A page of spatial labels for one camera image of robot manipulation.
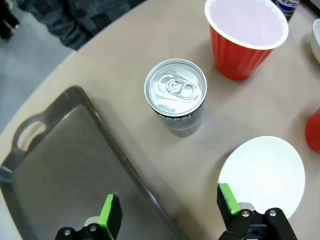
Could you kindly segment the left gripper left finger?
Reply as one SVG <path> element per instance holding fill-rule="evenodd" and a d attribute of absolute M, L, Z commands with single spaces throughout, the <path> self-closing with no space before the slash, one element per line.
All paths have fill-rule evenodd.
<path fill-rule="evenodd" d="M 56 240 L 115 240 L 119 234 L 123 213 L 116 193 L 108 194 L 99 216 L 89 217 L 84 226 L 75 230 L 62 227 Z"/>

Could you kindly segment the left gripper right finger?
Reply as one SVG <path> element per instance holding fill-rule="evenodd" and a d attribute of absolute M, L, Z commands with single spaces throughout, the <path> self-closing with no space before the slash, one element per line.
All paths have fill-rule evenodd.
<path fill-rule="evenodd" d="M 238 203 L 227 183 L 217 185 L 217 205 L 226 228 L 220 240 L 297 239 L 280 208 L 273 207 L 261 214 L 250 203 Z"/>

